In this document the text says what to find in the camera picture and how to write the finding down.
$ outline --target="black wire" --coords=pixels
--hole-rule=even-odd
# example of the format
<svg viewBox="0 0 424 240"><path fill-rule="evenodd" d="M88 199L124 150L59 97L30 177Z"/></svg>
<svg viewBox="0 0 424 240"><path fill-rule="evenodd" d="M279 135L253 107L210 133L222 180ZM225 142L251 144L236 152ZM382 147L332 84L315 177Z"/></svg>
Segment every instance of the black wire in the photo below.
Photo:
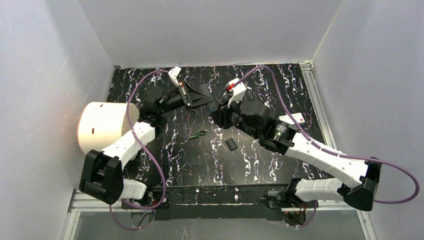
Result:
<svg viewBox="0 0 424 240"><path fill-rule="evenodd" d="M142 222L143 222L143 220L145 219L145 217L146 217L146 216L148 216L148 215L150 215L150 214L152 214L152 213L151 213L151 212L149 212L149 213L146 213L146 214L143 216L143 218L141 219L140 223L138 224L138 227L140 227L140 226L142 225Z"/></svg>

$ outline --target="marble tabletop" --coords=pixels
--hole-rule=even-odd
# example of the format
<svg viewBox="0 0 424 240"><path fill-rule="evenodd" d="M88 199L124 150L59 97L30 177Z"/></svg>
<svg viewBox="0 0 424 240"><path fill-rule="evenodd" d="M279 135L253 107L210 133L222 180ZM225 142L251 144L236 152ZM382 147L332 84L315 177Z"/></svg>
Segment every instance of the marble tabletop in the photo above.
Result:
<svg viewBox="0 0 424 240"><path fill-rule="evenodd" d="M285 104L292 113L302 113L306 132L317 141L324 142L317 116L298 64L270 64ZM192 87L207 84L212 94L222 99L225 84L241 78L255 65L229 65L182 67L180 79ZM136 83L149 72L170 68L121 68L115 70L110 85L108 102L126 103ZM274 118L285 115L278 99L271 75L257 70L247 81L245 99L256 98L271 109ZM166 74L158 73L144 82L132 102L140 107L144 88L158 85L167 92L172 85ZM245 184L288 184L292 178L325 179L331 177L322 170L301 160L270 152L247 134L235 127L224 130L213 124L206 108L188 113L180 108L166 114L164 131L147 148L162 166L167 186L217 186ZM189 139L199 130L206 135ZM229 151L225 140L233 138L238 149ZM137 179L148 186L160 186L161 178L152 160L140 151L123 171L125 178Z"/></svg>

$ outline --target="cylindrical container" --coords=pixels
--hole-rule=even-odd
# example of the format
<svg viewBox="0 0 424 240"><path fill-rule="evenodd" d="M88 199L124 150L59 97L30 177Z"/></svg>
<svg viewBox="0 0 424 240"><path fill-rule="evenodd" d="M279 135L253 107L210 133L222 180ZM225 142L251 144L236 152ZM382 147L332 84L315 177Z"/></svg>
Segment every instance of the cylindrical container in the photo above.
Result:
<svg viewBox="0 0 424 240"><path fill-rule="evenodd" d="M100 151L113 144L130 130L126 103L91 102L82 110L76 130L79 147L87 154ZM129 118L133 124L139 118L136 105L129 105Z"/></svg>

